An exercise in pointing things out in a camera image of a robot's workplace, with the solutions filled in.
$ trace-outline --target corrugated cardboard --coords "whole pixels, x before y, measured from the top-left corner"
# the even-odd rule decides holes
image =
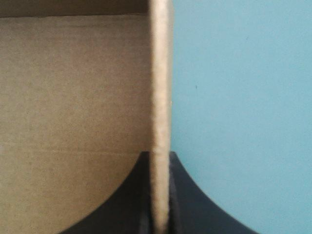
[[[151,1],[152,29],[152,213],[155,233],[166,232],[169,212],[169,150],[171,130],[171,61],[173,6]]]
[[[168,24],[153,17],[165,10],[158,1],[166,2],[151,2],[152,17],[0,19],[1,234],[54,234],[73,225],[116,190],[141,151],[154,153],[154,220],[158,233],[165,230],[170,55],[167,39],[164,50],[156,42],[168,29],[153,33]],[[117,1],[103,2],[109,9]],[[39,6],[31,9],[42,14],[5,7],[0,15],[67,14]],[[80,6],[87,11],[64,9],[98,14]]]

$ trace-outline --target cardboard edge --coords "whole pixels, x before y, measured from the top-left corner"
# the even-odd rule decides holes
[[[171,129],[171,64],[173,5],[150,0],[152,48],[152,151],[150,161],[155,234],[167,232]]]

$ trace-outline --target blue background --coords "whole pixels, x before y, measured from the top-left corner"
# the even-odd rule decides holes
[[[312,1],[174,5],[172,150],[250,228],[312,233]]]

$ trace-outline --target cardboard box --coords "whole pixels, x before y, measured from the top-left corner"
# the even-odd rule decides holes
[[[151,151],[168,215],[168,0],[4,0],[0,233],[54,234],[103,203]]]

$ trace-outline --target cardboard panel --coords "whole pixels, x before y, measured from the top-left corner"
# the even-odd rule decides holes
[[[152,213],[156,234],[166,233],[169,212],[173,5],[151,0],[152,30]]]
[[[64,230],[150,150],[148,20],[0,19],[0,233]]]
[[[0,17],[147,13],[147,0],[1,0]]]

